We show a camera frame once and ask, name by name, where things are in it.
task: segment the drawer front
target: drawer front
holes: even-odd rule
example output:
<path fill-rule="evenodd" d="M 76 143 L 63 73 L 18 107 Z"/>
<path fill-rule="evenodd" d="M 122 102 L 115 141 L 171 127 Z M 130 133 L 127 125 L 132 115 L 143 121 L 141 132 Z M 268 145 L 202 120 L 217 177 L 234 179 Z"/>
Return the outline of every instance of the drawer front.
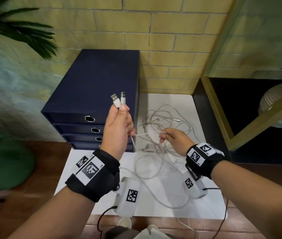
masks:
<path fill-rule="evenodd" d="M 70 143 L 73 149 L 80 150 L 96 150 L 100 147 L 100 143 L 96 142 L 71 142 Z M 133 152 L 133 145 L 128 144 L 126 152 Z"/>
<path fill-rule="evenodd" d="M 103 135 L 87 135 L 87 134 L 62 134 L 63 138 L 68 142 L 95 142 L 101 143 L 103 140 Z M 131 138 L 127 138 L 128 143 L 132 143 Z"/>
<path fill-rule="evenodd" d="M 51 123 L 105 124 L 108 114 L 102 113 L 43 113 Z"/>
<path fill-rule="evenodd" d="M 54 126 L 61 134 L 103 134 L 104 125 L 85 125 L 85 124 L 67 124 L 55 123 Z"/>

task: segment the fingernail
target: fingernail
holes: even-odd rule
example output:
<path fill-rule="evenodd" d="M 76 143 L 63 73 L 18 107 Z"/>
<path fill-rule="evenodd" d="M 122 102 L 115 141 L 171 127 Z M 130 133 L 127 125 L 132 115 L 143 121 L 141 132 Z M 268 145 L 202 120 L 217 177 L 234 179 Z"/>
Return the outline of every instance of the fingernail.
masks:
<path fill-rule="evenodd" d="M 120 111 L 126 111 L 127 108 L 125 107 L 125 105 L 120 105 L 120 108 L 119 108 Z"/>

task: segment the black wristband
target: black wristband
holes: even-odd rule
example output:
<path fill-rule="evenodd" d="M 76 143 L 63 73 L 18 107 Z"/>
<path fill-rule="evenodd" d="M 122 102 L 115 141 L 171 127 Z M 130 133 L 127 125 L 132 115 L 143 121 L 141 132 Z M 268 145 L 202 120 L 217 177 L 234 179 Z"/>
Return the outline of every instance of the black wristband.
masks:
<path fill-rule="evenodd" d="M 75 193 L 82 194 L 93 202 L 114 190 L 120 182 L 120 163 L 103 150 L 96 150 L 86 159 L 79 171 L 72 174 L 66 185 Z"/>
<path fill-rule="evenodd" d="M 220 150 L 208 143 L 195 144 L 187 151 L 187 166 L 197 175 L 211 179 L 214 167 L 221 161 L 228 160 Z"/>

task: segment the green pot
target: green pot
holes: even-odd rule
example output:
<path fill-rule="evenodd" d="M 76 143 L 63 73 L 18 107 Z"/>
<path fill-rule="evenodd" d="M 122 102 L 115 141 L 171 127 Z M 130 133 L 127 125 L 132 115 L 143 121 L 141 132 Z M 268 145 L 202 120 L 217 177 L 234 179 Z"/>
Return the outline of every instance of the green pot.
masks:
<path fill-rule="evenodd" d="M 35 157 L 19 141 L 0 133 L 0 190 L 20 185 L 32 173 Z"/>

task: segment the tile floor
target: tile floor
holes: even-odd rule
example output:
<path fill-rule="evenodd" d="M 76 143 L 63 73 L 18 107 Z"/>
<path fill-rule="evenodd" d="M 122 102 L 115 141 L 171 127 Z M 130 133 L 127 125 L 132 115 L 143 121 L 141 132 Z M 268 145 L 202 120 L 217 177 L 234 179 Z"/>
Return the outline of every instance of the tile floor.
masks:
<path fill-rule="evenodd" d="M 17 227 L 27 220 L 36 210 L 45 204 L 54 194 L 67 160 L 70 146 L 61 142 L 25 141 L 35 154 L 37 163 L 31 177 L 23 184 L 12 189 L 0 211 L 0 239 L 7 238 Z M 244 165 L 264 177 L 282 185 L 282 166 Z M 92 215 L 84 228 L 81 238 L 97 239 L 99 232 L 96 223 L 99 216 Z M 117 216 L 104 216 L 101 228 L 105 231 L 114 227 Z M 211 239 L 218 229 L 220 220 L 195 220 L 182 218 L 181 221 L 198 231 L 201 239 Z M 150 223 L 156 224 L 164 233 L 183 238 L 195 238 L 195 233 L 176 218 L 133 217 L 133 228 L 142 230 Z M 262 239 L 258 230 L 229 202 L 228 218 L 224 222 L 216 239 Z"/>

